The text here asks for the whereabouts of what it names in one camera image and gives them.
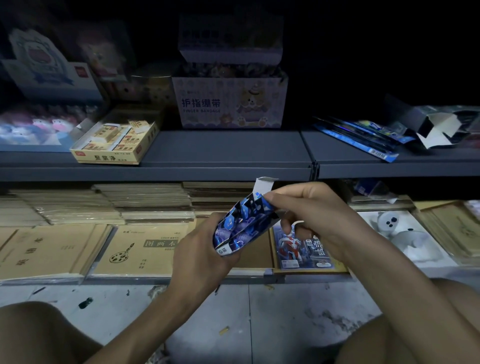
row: leg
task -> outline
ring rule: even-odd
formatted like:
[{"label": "leg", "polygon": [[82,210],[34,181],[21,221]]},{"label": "leg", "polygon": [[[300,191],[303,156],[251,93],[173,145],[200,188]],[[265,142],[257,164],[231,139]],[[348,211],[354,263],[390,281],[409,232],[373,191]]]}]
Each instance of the leg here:
[{"label": "leg", "polygon": [[0,308],[0,358],[5,363],[83,363],[101,345],[42,302]]},{"label": "leg", "polygon": [[[469,286],[448,279],[433,279],[452,305],[480,331],[480,295]],[[414,364],[410,350],[390,327],[384,316],[355,331],[345,342],[336,364]]]}]

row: shelf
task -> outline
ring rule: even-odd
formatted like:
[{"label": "shelf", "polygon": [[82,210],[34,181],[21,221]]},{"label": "shelf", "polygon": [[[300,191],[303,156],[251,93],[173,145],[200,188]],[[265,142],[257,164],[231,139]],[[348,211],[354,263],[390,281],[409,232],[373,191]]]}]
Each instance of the shelf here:
[{"label": "shelf", "polygon": [[161,132],[139,166],[80,164],[70,153],[0,152],[0,182],[308,181],[312,160],[299,132]]},{"label": "shelf", "polygon": [[301,134],[317,164],[317,178],[480,176],[479,149],[430,149],[418,154],[401,147],[397,160],[388,163],[319,131]]}]

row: floor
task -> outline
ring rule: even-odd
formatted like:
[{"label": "floor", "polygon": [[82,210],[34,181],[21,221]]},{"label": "floor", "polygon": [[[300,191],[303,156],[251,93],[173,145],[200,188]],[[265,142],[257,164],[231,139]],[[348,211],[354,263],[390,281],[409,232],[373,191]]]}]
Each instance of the floor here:
[{"label": "floor", "polygon": [[[480,278],[467,284],[480,291]],[[43,301],[106,344],[150,302],[152,286],[0,287],[0,306]],[[84,309],[79,304],[91,298]],[[222,285],[167,341],[173,363],[318,363],[380,314],[359,282]]]}]

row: ultraman sticker pack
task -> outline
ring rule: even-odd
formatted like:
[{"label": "ultraman sticker pack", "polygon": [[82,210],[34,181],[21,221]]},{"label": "ultraman sticker pack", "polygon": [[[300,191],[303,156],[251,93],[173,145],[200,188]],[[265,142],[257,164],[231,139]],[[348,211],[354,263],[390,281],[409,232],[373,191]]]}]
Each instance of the ultraman sticker pack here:
[{"label": "ultraman sticker pack", "polygon": [[290,234],[285,234],[280,226],[273,227],[276,253],[281,269],[319,269],[334,268],[328,252],[316,237],[299,240],[295,237],[295,228]]},{"label": "ultraman sticker pack", "polygon": [[220,255],[232,254],[251,243],[279,220],[275,208],[254,192],[237,202],[218,223],[213,245]]}]

